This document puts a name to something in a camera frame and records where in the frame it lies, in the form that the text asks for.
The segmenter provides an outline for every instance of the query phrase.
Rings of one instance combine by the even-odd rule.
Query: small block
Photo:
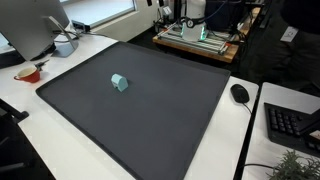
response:
[[[124,91],[128,87],[128,81],[125,77],[114,74],[111,78],[111,82],[114,88],[117,88],[120,92]]]

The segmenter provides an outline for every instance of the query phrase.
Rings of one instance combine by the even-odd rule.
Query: computer mouse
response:
[[[247,103],[249,102],[250,98],[249,98],[249,94],[248,91],[241,86],[240,84],[234,84],[231,88],[231,94],[234,98],[234,100],[237,103]]]

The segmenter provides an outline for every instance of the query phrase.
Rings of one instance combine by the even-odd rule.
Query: desk mat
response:
[[[115,73],[128,79],[123,92],[113,88]],[[133,177],[178,180],[229,76],[226,70],[118,42],[36,92]]]

